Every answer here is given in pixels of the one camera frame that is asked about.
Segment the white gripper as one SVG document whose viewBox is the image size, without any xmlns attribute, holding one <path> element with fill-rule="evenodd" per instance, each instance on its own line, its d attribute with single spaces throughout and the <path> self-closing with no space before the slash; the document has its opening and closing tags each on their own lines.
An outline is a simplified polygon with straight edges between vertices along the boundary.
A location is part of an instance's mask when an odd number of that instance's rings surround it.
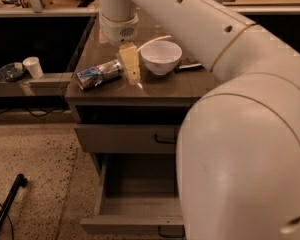
<svg viewBox="0 0 300 240">
<path fill-rule="evenodd" d="M 139 55 L 137 47 L 131 41 L 137 35 L 137 13 L 106 14 L 102 12 L 99 22 L 106 40 L 114 46 L 121 45 L 119 58 L 122 62 L 125 76 L 131 85 L 136 85 L 141 79 Z"/>
</svg>

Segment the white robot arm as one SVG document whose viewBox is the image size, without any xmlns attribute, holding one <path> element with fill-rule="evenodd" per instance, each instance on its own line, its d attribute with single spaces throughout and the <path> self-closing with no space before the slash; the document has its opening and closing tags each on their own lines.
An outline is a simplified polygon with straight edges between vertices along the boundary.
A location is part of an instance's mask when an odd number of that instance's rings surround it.
<svg viewBox="0 0 300 240">
<path fill-rule="evenodd" d="M 109 41 L 137 8 L 221 83 L 178 134 L 187 239 L 300 240 L 300 54 L 214 0 L 101 0 Z"/>
</svg>

